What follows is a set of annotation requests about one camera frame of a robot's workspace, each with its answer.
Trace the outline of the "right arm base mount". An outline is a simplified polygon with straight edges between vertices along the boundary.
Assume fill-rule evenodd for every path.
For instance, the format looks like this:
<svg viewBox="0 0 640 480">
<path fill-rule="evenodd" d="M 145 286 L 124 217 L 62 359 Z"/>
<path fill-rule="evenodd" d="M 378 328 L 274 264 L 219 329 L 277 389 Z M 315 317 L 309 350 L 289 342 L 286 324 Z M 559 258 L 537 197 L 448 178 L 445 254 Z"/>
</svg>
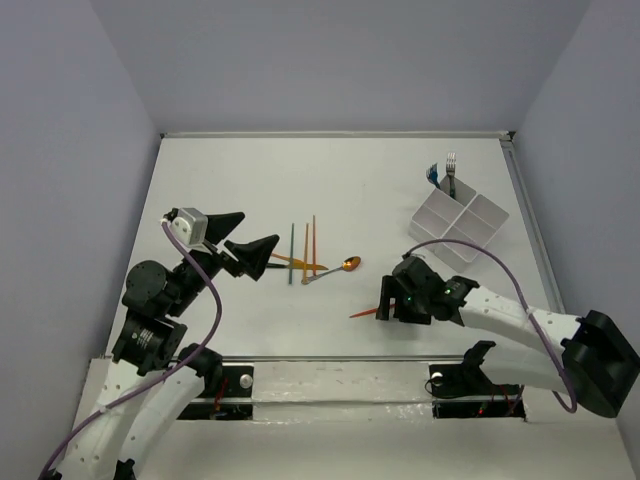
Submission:
<svg viewBox="0 0 640 480">
<path fill-rule="evenodd" d="M 424 390 L 433 400 L 436 419 L 526 419 L 523 386 L 495 384 L 481 370 L 494 341 L 477 342 L 460 363 L 429 367 Z"/>
</svg>

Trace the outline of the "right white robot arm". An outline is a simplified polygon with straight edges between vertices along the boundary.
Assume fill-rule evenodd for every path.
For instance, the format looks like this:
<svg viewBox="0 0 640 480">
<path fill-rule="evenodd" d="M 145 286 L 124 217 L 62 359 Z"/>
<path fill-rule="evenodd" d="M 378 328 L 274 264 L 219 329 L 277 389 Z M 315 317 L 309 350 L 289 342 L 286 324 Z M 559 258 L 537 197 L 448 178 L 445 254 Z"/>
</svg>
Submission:
<svg viewBox="0 0 640 480">
<path fill-rule="evenodd" d="M 461 362 L 431 371 L 438 397 L 488 393 L 500 385 L 565 394 L 604 418 L 618 416 L 639 376 L 639 356 L 607 315 L 584 316 L 525 307 L 462 276 L 443 279 L 419 257 L 406 256 L 383 276 L 379 320 L 450 322 L 493 334 Z"/>
</svg>

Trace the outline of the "silver fork teal handle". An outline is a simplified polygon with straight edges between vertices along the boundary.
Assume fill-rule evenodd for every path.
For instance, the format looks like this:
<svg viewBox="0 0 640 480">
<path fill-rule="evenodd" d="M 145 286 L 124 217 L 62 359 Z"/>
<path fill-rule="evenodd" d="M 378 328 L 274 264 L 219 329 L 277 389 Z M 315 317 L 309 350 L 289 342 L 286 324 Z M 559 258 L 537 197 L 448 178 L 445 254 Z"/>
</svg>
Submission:
<svg viewBox="0 0 640 480">
<path fill-rule="evenodd" d="M 449 196 L 455 199 L 456 198 L 456 183 L 455 183 L 456 153 L 455 152 L 449 152 L 447 154 L 445 168 L 446 168 L 446 175 L 449 180 Z"/>
</svg>

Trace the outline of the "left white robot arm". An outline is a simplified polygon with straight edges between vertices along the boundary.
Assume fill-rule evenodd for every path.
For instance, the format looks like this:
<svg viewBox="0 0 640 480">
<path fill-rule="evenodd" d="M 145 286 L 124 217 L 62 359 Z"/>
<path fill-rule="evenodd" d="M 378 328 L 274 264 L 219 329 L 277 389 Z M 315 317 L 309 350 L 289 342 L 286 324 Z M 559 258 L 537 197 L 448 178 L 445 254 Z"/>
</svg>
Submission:
<svg viewBox="0 0 640 480">
<path fill-rule="evenodd" d="M 245 244 L 229 241 L 242 212 L 205 215 L 174 208 L 161 227 L 181 262 L 173 269 L 146 260 L 127 274 L 126 309 L 111 351 L 106 377 L 90 415 L 54 450 L 42 479 L 137 479 L 160 438 L 197 396 L 220 395 L 226 387 L 223 358 L 207 345 L 222 312 L 215 312 L 205 338 L 181 344 L 178 322 L 203 290 L 222 304 L 213 284 L 226 271 L 259 280 L 279 242 L 270 235 Z"/>
</svg>

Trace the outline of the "orange plastic spoon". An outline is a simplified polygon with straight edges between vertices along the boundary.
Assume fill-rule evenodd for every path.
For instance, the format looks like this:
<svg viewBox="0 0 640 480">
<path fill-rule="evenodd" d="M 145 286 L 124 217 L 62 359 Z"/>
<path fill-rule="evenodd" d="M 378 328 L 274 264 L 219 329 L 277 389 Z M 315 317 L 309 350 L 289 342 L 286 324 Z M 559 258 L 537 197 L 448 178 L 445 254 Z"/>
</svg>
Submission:
<svg viewBox="0 0 640 480">
<path fill-rule="evenodd" d="M 390 312 L 390 315 L 391 315 L 391 313 L 395 310 L 395 306 L 396 306 L 396 303 L 395 303 L 395 302 L 392 302 L 392 303 L 389 305 L 389 312 Z M 379 308 L 378 308 L 378 307 L 376 307 L 376 308 L 371 308 L 371 309 L 367 309 L 367 310 L 363 310 L 363 311 L 356 312 L 356 313 L 353 313 L 353 314 L 349 315 L 349 317 L 348 317 L 348 318 L 350 318 L 350 319 L 354 319 L 354 318 L 361 318 L 361 317 L 365 317 L 365 316 L 369 316 L 369 315 L 374 315 L 374 314 L 375 314 L 375 315 L 378 315 L 378 310 L 379 310 Z"/>
</svg>

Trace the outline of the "blue plastic fork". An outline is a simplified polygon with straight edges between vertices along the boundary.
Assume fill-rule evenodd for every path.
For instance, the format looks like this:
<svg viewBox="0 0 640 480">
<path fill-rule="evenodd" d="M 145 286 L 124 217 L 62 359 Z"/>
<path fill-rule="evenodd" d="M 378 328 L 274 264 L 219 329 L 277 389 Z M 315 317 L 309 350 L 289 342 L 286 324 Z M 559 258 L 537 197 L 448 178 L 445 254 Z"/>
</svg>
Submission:
<svg viewBox="0 0 640 480">
<path fill-rule="evenodd" d="M 426 170 L 426 179 L 432 184 L 436 189 L 440 190 L 441 185 L 439 181 L 439 173 L 438 173 L 438 164 L 434 163 L 429 166 Z"/>
</svg>

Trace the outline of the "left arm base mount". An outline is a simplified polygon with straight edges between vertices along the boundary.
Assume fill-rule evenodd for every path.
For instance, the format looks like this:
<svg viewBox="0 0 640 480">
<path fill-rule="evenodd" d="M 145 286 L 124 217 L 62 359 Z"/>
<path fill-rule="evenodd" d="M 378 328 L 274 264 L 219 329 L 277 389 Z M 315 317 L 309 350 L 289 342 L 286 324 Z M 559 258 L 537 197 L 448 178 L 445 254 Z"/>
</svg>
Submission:
<svg viewBox="0 0 640 480">
<path fill-rule="evenodd" d="M 212 386 L 192 400 L 179 420 L 245 421 L 253 418 L 254 365 L 224 363 Z"/>
</svg>

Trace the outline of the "copper metal spoon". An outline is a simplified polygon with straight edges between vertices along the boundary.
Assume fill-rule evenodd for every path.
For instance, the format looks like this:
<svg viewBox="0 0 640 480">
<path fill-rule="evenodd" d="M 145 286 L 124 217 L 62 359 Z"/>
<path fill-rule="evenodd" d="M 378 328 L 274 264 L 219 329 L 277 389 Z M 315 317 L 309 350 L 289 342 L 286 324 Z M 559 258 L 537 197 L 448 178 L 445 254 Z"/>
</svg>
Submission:
<svg viewBox="0 0 640 480">
<path fill-rule="evenodd" d="M 339 267 L 330 269 L 330 270 L 326 270 L 326 271 L 322 271 L 319 274 L 314 274 L 311 276 L 307 276 L 304 277 L 301 280 L 301 284 L 302 285 L 308 285 L 314 281 L 317 281 L 323 277 L 326 277 L 327 275 L 333 274 L 333 273 L 338 273 L 338 272 L 352 272 L 354 270 L 356 270 L 360 264 L 361 264 L 361 257 L 360 256 L 352 256 L 349 257 L 347 259 L 345 259 L 342 264 Z"/>
</svg>

